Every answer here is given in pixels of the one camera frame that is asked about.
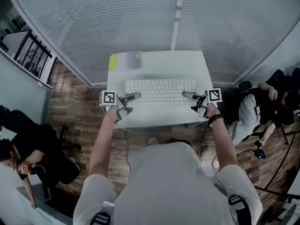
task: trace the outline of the person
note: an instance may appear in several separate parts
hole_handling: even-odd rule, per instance
[[[272,121],[259,140],[262,147],[276,127],[281,124],[294,123],[293,111],[299,108],[300,96],[298,89],[293,90],[291,77],[277,70],[266,82],[250,89],[249,94],[240,103],[239,119],[227,126],[234,146],[253,133],[253,130]],[[219,167],[217,156],[212,167]]]
[[[59,181],[71,183],[80,173],[74,158],[65,159],[50,125],[37,125],[31,133],[19,133],[12,141],[0,140],[0,162],[18,172],[34,209],[28,174],[37,174],[43,184],[54,187]]]
[[[108,217],[103,217],[104,212],[111,213],[114,225],[233,225],[240,217],[229,204],[232,195],[240,195],[249,208],[251,217],[243,224],[256,224],[263,210],[259,196],[237,164],[235,148],[219,110],[213,104],[208,110],[221,168],[216,185],[205,176],[190,145],[184,142],[160,145],[151,138],[150,145],[139,150],[131,161],[128,184],[116,199],[114,186],[107,177],[118,111],[112,106],[91,153],[89,176],[74,211],[74,225],[107,224],[91,223],[101,218],[108,221]]]

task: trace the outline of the black watch strap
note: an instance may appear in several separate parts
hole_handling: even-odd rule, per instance
[[[222,114],[216,114],[216,115],[213,115],[209,120],[208,120],[208,126],[211,124],[211,123],[213,123],[215,120],[217,120],[217,119],[222,119],[222,120],[224,120],[224,118],[223,118],[223,116],[222,116]]]

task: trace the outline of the black hair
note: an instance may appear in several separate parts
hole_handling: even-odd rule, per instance
[[[300,95],[298,91],[289,91],[285,99],[286,107],[293,110],[297,110],[299,109],[299,104],[300,104]]]
[[[11,152],[13,150],[13,144],[8,139],[0,140],[0,162],[9,160]]]

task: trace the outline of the white shoe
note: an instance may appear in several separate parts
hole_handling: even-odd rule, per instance
[[[72,163],[74,163],[75,164],[75,166],[78,168],[78,170],[80,171],[80,167],[78,166],[78,164],[76,163],[76,160],[75,160],[75,158],[73,158],[73,157],[70,157],[69,158],[69,160],[72,162]]]
[[[211,166],[213,169],[219,169],[220,168],[220,164],[219,164],[219,160],[217,158],[217,156],[215,156],[211,162]]]
[[[150,138],[148,141],[148,145],[151,144],[158,144],[158,140],[155,137]]]

